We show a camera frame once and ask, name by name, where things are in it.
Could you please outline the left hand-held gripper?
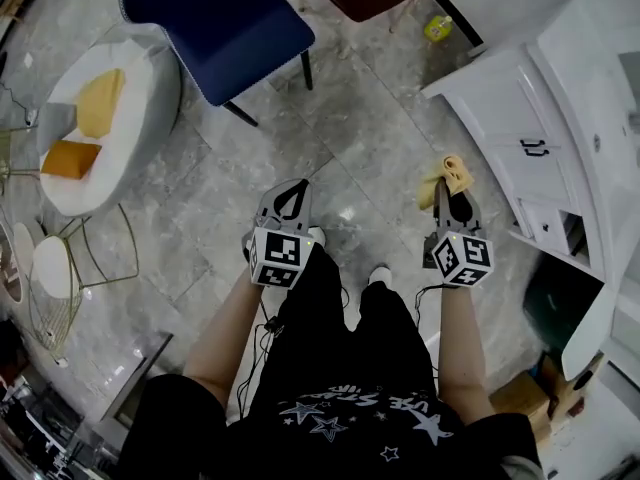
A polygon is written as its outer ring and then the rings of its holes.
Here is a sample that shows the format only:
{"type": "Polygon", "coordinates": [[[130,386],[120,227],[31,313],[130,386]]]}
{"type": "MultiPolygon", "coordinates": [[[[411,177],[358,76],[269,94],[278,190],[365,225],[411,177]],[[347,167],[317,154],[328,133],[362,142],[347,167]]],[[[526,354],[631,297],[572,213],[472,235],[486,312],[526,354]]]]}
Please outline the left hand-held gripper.
{"type": "Polygon", "coordinates": [[[256,227],[241,239],[255,285],[292,289],[314,247],[309,233],[312,188],[307,179],[291,179],[262,196],[256,227]]]}

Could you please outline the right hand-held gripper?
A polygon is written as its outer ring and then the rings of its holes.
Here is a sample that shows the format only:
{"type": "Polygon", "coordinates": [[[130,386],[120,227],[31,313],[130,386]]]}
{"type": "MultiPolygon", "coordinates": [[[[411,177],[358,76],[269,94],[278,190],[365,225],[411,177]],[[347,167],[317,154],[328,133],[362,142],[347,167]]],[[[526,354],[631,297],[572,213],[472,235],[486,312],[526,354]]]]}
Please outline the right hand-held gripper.
{"type": "MultiPolygon", "coordinates": [[[[462,195],[465,200],[464,227],[470,233],[479,233],[482,217],[478,203],[469,190],[463,191],[462,195]]],[[[437,270],[445,285],[471,288],[494,271],[493,244],[476,236],[447,231],[448,199],[446,181],[439,180],[434,192],[436,233],[424,240],[423,267],[437,270]]]]}

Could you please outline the yellow cloth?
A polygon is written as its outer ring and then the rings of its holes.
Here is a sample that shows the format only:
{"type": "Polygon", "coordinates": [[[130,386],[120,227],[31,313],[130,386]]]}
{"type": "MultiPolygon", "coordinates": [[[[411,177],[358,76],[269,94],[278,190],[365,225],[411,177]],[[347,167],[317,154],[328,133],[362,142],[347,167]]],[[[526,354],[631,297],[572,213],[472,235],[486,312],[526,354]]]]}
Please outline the yellow cloth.
{"type": "Polygon", "coordinates": [[[434,170],[421,181],[417,189],[416,201],[420,210],[427,210],[434,205],[436,186],[441,180],[446,183],[451,195],[457,195],[474,184],[474,178],[463,160],[454,154],[446,155],[437,162],[434,170]]]}

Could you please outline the white cabinet door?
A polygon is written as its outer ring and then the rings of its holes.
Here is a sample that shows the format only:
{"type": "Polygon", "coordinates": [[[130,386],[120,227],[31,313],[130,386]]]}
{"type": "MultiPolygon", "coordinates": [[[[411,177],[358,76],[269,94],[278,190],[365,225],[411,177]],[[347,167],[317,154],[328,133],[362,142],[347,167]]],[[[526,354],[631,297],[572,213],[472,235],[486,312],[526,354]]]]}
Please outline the white cabinet door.
{"type": "Polygon", "coordinates": [[[552,143],[539,92],[539,77],[525,61],[464,68],[442,85],[442,95],[468,131],[489,145],[552,143]]]}
{"type": "Polygon", "coordinates": [[[518,195],[571,207],[573,193],[561,150],[547,145],[539,148],[548,149],[550,154],[528,157],[521,145],[496,146],[491,151],[501,173],[518,195]]]}

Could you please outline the person's right forearm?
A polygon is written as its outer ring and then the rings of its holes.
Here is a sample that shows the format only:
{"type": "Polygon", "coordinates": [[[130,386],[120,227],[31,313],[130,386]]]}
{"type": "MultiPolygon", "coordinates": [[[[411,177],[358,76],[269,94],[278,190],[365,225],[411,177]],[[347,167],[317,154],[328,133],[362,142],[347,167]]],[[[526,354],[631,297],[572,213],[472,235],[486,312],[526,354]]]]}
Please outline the person's right forearm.
{"type": "Polygon", "coordinates": [[[485,356],[468,288],[441,293],[438,390],[465,425],[494,414],[485,389],[485,356]]]}

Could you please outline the person's left forearm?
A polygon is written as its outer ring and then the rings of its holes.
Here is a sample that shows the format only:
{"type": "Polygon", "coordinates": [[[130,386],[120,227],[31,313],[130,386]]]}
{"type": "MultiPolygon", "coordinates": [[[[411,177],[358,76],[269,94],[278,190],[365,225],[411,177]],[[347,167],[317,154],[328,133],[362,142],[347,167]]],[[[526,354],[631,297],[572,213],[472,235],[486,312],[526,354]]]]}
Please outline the person's left forearm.
{"type": "Polygon", "coordinates": [[[227,408],[263,287],[252,283],[246,268],[221,307],[191,347],[183,374],[203,386],[227,408]]]}

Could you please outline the white vanity cabinet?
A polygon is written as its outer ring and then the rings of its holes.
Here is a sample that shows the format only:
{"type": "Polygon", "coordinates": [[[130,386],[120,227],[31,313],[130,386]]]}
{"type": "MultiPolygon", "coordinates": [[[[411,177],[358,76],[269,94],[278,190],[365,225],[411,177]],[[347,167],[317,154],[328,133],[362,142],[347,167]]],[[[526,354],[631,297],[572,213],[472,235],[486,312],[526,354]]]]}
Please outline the white vanity cabinet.
{"type": "Polygon", "coordinates": [[[470,67],[497,68],[529,62],[540,80],[540,103],[552,143],[562,153],[573,205],[518,195],[489,145],[472,138],[498,180],[515,215],[514,236],[617,289],[640,242],[640,147],[629,126],[635,108],[629,83],[613,48],[589,16],[584,0],[567,0],[526,22],[470,64],[428,85],[441,96],[445,78],[470,67]],[[538,244],[521,201],[563,213],[569,253],[538,244]]]}

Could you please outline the black trousers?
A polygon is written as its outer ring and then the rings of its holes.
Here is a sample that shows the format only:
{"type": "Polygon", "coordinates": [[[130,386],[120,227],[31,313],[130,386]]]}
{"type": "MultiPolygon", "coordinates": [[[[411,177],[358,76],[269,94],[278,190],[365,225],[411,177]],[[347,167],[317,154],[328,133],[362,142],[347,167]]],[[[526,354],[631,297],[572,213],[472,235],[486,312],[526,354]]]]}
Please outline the black trousers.
{"type": "Polygon", "coordinates": [[[345,324],[341,296],[337,264],[322,247],[314,247],[279,309],[281,331],[251,411],[344,386],[435,396],[429,352],[400,295],[381,281],[367,286],[355,330],[345,324]]]}

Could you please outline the round grey lounge chair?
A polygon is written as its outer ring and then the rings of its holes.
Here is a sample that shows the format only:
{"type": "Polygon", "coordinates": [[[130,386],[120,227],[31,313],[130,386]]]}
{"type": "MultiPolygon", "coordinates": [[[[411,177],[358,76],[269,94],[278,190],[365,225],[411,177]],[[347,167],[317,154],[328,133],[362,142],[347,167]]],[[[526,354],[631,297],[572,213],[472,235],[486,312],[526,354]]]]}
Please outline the round grey lounge chair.
{"type": "Polygon", "coordinates": [[[90,216],[118,203],[167,142],[178,115],[179,62],[168,45],[145,36],[87,50],[59,79],[46,103],[75,105],[86,84],[113,69],[124,73],[124,87],[110,132],[95,139],[75,128],[62,136],[101,147],[91,168],[80,180],[40,176],[45,196],[66,217],[90,216]]]}

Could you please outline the yellow bottle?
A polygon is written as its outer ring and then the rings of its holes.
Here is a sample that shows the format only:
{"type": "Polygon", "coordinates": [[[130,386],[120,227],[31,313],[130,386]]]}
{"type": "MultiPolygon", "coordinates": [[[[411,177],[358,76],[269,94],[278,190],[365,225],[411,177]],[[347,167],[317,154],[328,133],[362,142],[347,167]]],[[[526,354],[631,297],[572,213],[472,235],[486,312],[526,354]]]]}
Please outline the yellow bottle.
{"type": "Polygon", "coordinates": [[[424,28],[424,35],[431,42],[439,42],[445,39],[453,28],[453,20],[450,16],[434,16],[424,28]]]}

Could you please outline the cardboard box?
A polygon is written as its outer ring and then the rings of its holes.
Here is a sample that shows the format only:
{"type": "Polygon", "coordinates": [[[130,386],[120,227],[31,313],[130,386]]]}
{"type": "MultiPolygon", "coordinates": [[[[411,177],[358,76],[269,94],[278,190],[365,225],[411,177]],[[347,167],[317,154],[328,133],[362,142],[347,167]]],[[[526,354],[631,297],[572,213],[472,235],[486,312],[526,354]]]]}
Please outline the cardboard box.
{"type": "Polygon", "coordinates": [[[574,379],[567,380],[559,366],[544,354],[535,368],[523,371],[495,391],[490,401],[498,413],[519,413],[528,417],[536,444],[550,441],[552,431],[585,408],[586,392],[604,355],[596,354],[574,379]]]}

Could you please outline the blue chair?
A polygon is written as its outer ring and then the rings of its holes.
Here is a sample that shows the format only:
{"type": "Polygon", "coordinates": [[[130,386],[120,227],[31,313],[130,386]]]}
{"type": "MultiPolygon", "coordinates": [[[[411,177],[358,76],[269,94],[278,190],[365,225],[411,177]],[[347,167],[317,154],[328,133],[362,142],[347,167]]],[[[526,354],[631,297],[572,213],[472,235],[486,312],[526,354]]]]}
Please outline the blue chair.
{"type": "Polygon", "coordinates": [[[247,124],[234,98],[294,58],[313,86],[312,29],[287,0],[119,0],[123,17],[162,28],[206,101],[247,124]]]}

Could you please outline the orange cushion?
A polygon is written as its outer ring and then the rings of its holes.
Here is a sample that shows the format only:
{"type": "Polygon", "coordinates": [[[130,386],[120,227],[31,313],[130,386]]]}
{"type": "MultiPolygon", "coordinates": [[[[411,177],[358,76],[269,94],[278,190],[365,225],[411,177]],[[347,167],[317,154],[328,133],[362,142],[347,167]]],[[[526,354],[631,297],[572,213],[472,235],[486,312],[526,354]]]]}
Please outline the orange cushion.
{"type": "Polygon", "coordinates": [[[91,169],[100,151],[101,146],[97,144],[59,140],[46,154],[41,172],[80,180],[91,169]]]}

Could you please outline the grey cushion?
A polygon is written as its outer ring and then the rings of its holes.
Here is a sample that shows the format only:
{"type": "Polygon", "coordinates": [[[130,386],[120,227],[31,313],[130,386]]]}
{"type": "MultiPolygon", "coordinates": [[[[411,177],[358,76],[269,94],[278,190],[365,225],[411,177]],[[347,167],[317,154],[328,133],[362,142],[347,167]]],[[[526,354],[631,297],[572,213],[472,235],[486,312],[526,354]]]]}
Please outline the grey cushion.
{"type": "Polygon", "coordinates": [[[40,156],[46,154],[55,142],[66,137],[77,127],[75,104],[47,102],[40,110],[36,131],[36,148],[40,156]]]}

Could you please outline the round beige side table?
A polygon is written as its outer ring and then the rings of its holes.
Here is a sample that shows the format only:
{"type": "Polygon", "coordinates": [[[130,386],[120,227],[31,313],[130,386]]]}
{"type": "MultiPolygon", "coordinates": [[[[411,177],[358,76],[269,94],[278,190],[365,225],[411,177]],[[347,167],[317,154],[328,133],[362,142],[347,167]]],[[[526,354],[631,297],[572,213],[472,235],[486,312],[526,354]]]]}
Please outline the round beige side table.
{"type": "Polygon", "coordinates": [[[10,232],[0,222],[0,295],[13,306],[21,305],[26,298],[35,245],[28,224],[17,222],[10,232]]]}

